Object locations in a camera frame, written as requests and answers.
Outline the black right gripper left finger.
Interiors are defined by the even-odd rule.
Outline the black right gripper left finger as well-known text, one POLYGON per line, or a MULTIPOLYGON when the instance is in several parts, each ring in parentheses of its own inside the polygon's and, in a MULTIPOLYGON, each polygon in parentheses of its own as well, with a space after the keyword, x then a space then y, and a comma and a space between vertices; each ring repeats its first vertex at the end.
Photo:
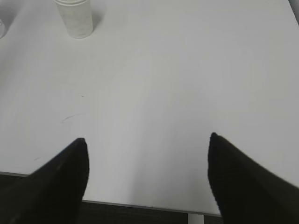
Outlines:
POLYGON ((74 224, 89 179, 89 155, 77 138, 29 176, 0 192, 2 224, 74 224))

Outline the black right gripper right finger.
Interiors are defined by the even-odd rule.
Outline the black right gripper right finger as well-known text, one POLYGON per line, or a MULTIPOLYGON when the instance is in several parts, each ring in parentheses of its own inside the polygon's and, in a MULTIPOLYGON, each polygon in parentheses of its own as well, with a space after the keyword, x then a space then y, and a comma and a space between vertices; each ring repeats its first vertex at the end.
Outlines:
POLYGON ((299 189, 212 133, 208 181, 225 224, 297 224, 299 189))

